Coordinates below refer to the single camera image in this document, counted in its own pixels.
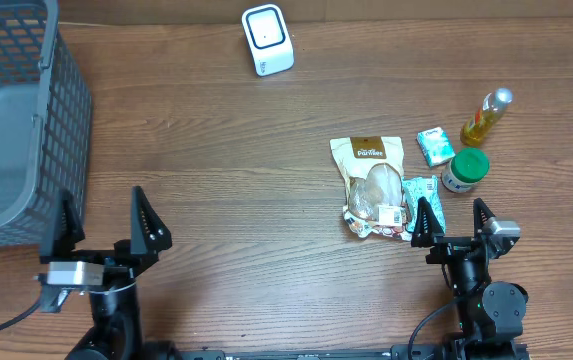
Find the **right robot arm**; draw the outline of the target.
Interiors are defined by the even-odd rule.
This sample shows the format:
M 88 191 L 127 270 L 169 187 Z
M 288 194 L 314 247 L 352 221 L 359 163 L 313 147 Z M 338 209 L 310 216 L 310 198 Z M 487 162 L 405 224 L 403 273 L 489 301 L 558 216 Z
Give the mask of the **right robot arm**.
M 425 261 L 441 267 L 453 299 L 427 315 L 411 333 L 404 355 L 408 359 L 528 359 L 526 347 L 515 339 L 523 334 L 523 318 L 529 300 L 524 287 L 494 282 L 489 264 L 506 255 L 521 237 L 513 220 L 494 215 L 484 201 L 473 202 L 474 233 L 448 237 L 429 201 L 417 203 L 411 245 L 427 248 Z M 459 331 L 446 335 L 437 345 L 420 349 L 416 338 L 422 328 L 445 311 L 455 308 Z

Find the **teal snack packet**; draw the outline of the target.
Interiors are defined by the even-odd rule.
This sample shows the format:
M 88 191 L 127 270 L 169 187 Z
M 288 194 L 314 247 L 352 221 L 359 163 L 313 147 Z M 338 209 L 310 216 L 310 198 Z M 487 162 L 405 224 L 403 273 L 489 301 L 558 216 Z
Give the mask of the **teal snack packet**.
M 439 181 L 435 175 L 429 178 L 412 178 L 402 181 L 404 199 L 408 208 L 408 220 L 405 229 L 412 233 L 417 220 L 417 205 L 420 198 L 425 197 L 443 230 L 446 230 L 446 221 L 438 194 Z

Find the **yellow liquid bottle grey cap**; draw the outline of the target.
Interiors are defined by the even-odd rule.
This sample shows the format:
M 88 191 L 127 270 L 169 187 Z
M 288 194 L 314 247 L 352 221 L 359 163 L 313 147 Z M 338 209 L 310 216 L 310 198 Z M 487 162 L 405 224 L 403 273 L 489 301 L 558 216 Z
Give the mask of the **yellow liquid bottle grey cap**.
M 513 94 L 508 88 L 498 88 L 487 94 L 474 115 L 462 126 L 461 142 L 466 146 L 479 147 L 491 128 L 503 117 L 512 100 Z

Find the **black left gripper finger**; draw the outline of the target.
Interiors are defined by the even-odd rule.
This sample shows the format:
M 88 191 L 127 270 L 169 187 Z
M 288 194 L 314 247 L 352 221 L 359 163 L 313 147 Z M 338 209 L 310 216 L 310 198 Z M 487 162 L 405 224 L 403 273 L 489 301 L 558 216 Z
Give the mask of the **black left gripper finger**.
M 172 247 L 170 230 L 157 215 L 140 186 L 132 188 L 130 230 L 132 255 L 156 255 Z
M 39 245 L 40 262 L 70 259 L 76 244 L 84 239 L 82 220 L 76 211 L 74 197 L 68 190 L 60 189 Z

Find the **brown white snack bag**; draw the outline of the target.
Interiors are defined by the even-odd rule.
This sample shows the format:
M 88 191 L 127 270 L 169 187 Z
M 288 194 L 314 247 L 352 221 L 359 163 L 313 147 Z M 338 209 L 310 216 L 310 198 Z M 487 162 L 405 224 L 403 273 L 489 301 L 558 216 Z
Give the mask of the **brown white snack bag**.
M 329 145 L 344 180 L 342 212 L 349 229 L 362 239 L 377 235 L 408 241 L 402 140 L 354 136 L 332 139 Z

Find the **Kleenex tissue pack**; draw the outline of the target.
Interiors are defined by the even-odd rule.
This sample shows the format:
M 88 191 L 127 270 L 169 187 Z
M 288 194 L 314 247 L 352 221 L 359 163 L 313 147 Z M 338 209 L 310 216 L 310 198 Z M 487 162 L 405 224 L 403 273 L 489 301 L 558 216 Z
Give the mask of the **Kleenex tissue pack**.
M 417 142 L 429 167 L 447 163 L 456 155 L 446 132 L 441 127 L 419 132 Z

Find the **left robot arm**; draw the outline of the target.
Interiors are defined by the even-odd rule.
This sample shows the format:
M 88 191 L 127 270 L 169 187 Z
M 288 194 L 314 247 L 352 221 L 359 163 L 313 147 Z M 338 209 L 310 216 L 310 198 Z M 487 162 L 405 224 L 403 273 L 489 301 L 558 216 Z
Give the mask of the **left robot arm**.
M 144 337 L 137 294 L 137 277 L 152 267 L 162 251 L 172 247 L 170 230 L 150 205 L 143 189 L 132 188 L 130 237 L 109 250 L 78 250 L 85 238 L 74 197 L 56 195 L 46 235 L 39 246 L 45 273 L 39 310 L 58 313 L 74 292 L 89 295 L 93 325 L 67 354 L 69 359 L 179 359 L 171 341 Z

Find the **green lid white jar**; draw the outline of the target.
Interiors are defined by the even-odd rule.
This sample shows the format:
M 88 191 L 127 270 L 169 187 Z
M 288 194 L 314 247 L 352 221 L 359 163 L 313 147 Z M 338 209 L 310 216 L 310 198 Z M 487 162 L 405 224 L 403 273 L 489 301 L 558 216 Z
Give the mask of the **green lid white jar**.
M 482 150 L 465 148 L 443 169 L 442 183 L 451 192 L 468 192 L 488 174 L 489 169 L 490 161 Z

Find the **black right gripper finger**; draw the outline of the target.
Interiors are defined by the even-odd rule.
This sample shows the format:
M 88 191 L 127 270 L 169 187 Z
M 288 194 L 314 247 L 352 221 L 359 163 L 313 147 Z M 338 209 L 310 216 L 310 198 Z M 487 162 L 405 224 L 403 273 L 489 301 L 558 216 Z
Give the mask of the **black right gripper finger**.
M 476 237 L 489 237 L 495 224 L 495 215 L 481 198 L 473 202 L 474 233 Z
M 444 230 L 435 216 L 429 201 L 422 197 L 417 203 L 417 218 L 411 237 L 411 246 L 429 248 L 440 243 Z

